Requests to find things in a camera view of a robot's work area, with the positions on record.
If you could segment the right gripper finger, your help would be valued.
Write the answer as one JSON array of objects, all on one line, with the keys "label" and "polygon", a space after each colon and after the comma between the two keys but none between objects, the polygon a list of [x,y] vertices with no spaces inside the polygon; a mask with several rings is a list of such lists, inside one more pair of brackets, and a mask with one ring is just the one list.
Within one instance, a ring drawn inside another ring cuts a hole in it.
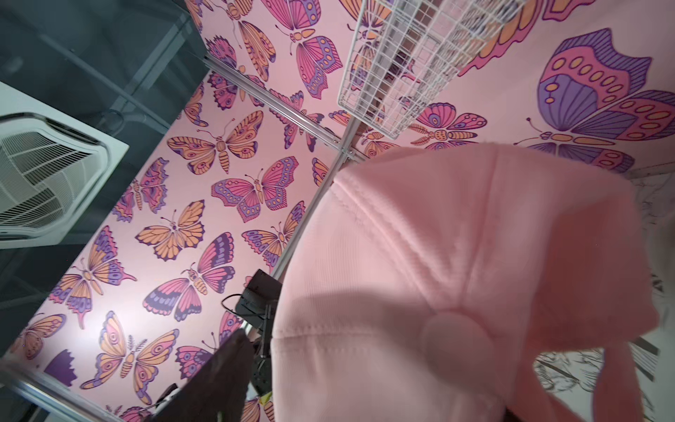
[{"label": "right gripper finger", "polygon": [[234,332],[214,356],[152,419],[239,421],[252,374],[254,349],[244,330]]}]

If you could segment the pink cap with logo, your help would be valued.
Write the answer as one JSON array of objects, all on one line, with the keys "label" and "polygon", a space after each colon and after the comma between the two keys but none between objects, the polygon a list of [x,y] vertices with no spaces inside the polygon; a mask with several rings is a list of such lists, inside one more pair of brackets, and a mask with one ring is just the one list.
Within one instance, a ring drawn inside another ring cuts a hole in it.
[{"label": "pink cap with logo", "polygon": [[597,421],[640,421],[657,326],[634,188],[514,146],[395,149],[339,172],[288,264],[279,421],[573,421],[534,372],[599,348]]}]

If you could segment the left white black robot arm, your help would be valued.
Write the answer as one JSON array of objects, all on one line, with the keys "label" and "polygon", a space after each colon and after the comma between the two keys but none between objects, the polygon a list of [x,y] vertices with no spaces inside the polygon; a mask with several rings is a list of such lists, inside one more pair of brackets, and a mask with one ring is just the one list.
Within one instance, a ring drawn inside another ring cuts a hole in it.
[{"label": "left white black robot arm", "polygon": [[221,300],[226,311],[244,320],[258,334],[253,340],[251,385],[260,397],[272,392],[272,329],[281,288],[279,281],[258,269],[241,294]]}]

